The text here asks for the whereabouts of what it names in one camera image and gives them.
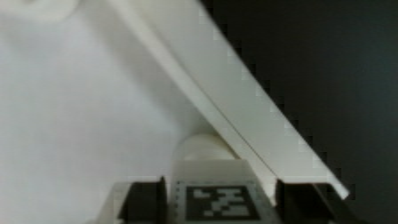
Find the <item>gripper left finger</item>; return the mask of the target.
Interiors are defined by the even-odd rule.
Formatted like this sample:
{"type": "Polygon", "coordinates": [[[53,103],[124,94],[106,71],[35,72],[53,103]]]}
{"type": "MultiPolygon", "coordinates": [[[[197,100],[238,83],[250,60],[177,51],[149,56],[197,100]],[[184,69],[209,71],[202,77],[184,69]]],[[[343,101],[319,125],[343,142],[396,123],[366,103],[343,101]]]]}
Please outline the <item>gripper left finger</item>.
{"type": "Polygon", "coordinates": [[[99,211],[99,224],[167,224],[163,177],[113,185],[99,211]]]}

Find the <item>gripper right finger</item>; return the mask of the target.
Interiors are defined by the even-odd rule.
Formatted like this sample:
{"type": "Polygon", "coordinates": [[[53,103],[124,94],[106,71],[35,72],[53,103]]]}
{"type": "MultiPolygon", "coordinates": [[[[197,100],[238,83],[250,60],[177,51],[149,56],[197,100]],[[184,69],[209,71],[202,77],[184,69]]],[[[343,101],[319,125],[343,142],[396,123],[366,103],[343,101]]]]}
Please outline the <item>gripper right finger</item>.
{"type": "Polygon", "coordinates": [[[277,181],[275,202],[282,224],[369,224],[350,211],[327,183],[277,181]]]}

